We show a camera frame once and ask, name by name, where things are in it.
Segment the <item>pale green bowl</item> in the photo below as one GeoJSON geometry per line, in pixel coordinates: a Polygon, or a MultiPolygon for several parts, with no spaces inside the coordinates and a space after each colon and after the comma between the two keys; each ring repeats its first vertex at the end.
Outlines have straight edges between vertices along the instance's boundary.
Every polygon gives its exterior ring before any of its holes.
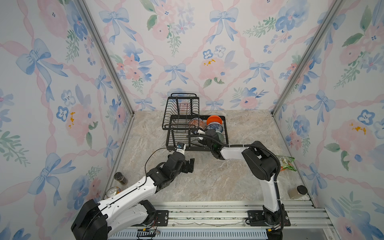
{"type": "Polygon", "coordinates": [[[222,134],[222,133],[220,133],[220,132],[217,132],[217,134],[218,134],[218,136],[219,136],[219,140],[220,140],[220,142],[224,142],[224,135],[222,134]]]}

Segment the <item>blue floral bowl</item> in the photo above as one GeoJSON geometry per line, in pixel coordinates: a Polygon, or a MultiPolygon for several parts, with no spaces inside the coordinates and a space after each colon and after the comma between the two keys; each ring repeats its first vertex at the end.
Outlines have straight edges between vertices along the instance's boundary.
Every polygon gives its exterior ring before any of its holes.
{"type": "Polygon", "coordinates": [[[216,132],[222,133],[224,128],[223,128],[223,126],[220,123],[212,122],[212,123],[207,125],[206,131],[207,130],[215,130],[216,132]]]}

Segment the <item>orange bowl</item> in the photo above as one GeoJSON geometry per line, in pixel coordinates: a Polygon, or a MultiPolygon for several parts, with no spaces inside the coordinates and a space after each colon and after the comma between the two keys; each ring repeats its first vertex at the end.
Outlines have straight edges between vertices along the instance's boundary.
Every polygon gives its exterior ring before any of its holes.
{"type": "Polygon", "coordinates": [[[211,123],[217,123],[217,124],[222,125],[223,124],[223,120],[221,119],[221,117],[213,115],[213,116],[209,116],[208,117],[206,123],[207,123],[207,125],[209,125],[211,123]]]}

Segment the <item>red patterned bowl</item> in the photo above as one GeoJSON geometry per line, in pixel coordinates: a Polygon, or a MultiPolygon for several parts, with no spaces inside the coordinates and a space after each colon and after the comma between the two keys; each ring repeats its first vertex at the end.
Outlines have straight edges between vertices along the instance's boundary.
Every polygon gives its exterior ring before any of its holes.
{"type": "Polygon", "coordinates": [[[206,127],[206,123],[201,118],[193,118],[188,123],[190,128],[202,128],[206,127]]]}

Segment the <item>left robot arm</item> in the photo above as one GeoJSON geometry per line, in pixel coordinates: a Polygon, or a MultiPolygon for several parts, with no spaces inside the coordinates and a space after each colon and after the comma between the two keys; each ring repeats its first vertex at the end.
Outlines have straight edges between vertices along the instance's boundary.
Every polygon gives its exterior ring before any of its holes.
{"type": "Polygon", "coordinates": [[[173,152],[168,160],[149,170],[137,183],[119,194],[83,204],[71,231],[77,240],[106,240],[131,226],[149,225],[156,209],[149,198],[168,187],[181,173],[192,173],[195,160],[186,160],[183,152],[173,152]]]}

